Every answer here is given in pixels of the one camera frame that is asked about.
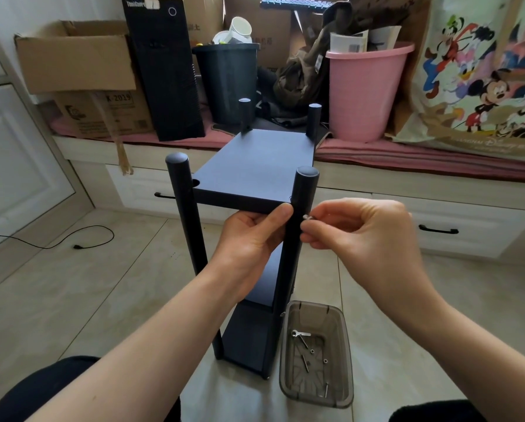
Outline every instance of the thinkcentre logo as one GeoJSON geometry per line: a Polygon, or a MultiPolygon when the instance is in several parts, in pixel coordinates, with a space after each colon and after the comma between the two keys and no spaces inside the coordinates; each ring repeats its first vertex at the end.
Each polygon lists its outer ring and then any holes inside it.
{"type": "Polygon", "coordinates": [[[127,1],[126,0],[126,3],[128,7],[145,7],[146,6],[145,1],[127,1]]]}

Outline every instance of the disney shopping bag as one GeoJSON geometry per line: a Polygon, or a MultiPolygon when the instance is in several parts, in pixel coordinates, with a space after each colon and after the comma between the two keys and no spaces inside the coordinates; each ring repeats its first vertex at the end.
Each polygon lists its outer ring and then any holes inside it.
{"type": "Polygon", "coordinates": [[[525,0],[424,0],[422,12],[393,140],[525,161],[525,0]]]}

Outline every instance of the qr code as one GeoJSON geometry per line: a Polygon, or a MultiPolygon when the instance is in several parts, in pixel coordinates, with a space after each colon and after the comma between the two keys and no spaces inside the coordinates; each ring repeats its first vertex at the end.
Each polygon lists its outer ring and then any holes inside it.
{"type": "Polygon", "coordinates": [[[146,129],[147,128],[147,120],[136,120],[134,121],[134,126],[136,129],[146,129]]]}

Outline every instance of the drawer handle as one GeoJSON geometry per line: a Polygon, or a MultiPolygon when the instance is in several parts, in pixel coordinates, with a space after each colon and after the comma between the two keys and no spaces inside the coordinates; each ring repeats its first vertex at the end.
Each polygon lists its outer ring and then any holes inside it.
{"type": "Polygon", "coordinates": [[[456,228],[452,228],[449,231],[444,231],[442,229],[430,229],[430,228],[427,228],[424,225],[419,225],[419,229],[421,231],[439,232],[440,234],[459,234],[460,233],[460,231],[458,229],[456,229],[456,228]]]}
{"type": "Polygon", "coordinates": [[[171,196],[168,196],[168,195],[162,195],[160,192],[156,192],[153,195],[155,197],[158,197],[158,198],[170,198],[171,200],[175,200],[176,199],[176,197],[171,197],[171,196]]]}

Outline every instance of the black pole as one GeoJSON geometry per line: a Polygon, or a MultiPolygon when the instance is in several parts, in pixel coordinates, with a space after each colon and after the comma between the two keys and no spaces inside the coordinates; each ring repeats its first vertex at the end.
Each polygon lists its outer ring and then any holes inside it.
{"type": "Polygon", "coordinates": [[[292,294],[297,263],[301,251],[300,224],[303,220],[303,215],[309,213],[311,210],[318,181],[319,171],[314,167],[303,166],[297,168],[294,186],[292,188],[292,197],[290,199],[294,207],[294,213],[286,224],[282,255],[280,255],[280,267],[278,268],[278,278],[276,279],[276,288],[274,289],[272,327],[266,341],[265,355],[262,362],[262,377],[264,379],[268,379],[270,371],[272,370],[274,350],[280,337],[283,321],[281,314],[285,311],[286,305],[290,300],[290,295],[292,294]]]}
{"type": "Polygon", "coordinates": [[[239,110],[241,112],[241,133],[252,130],[253,111],[252,102],[249,98],[239,99],[239,110]]]}
{"type": "Polygon", "coordinates": [[[319,123],[321,123],[321,105],[312,103],[307,111],[307,129],[305,134],[315,145],[318,144],[316,140],[319,123]]]}
{"type": "MultiPolygon", "coordinates": [[[[194,272],[198,275],[208,264],[208,256],[204,246],[198,205],[196,205],[196,200],[194,199],[194,183],[190,172],[188,155],[182,152],[175,152],[167,155],[165,162],[167,163],[168,174],[171,177],[172,189],[175,193],[176,205],[179,208],[180,220],[184,229],[184,236],[187,239],[192,266],[194,267],[194,272]]],[[[221,332],[219,330],[213,339],[212,346],[216,359],[222,359],[224,356],[224,343],[221,340],[221,332]]]]}

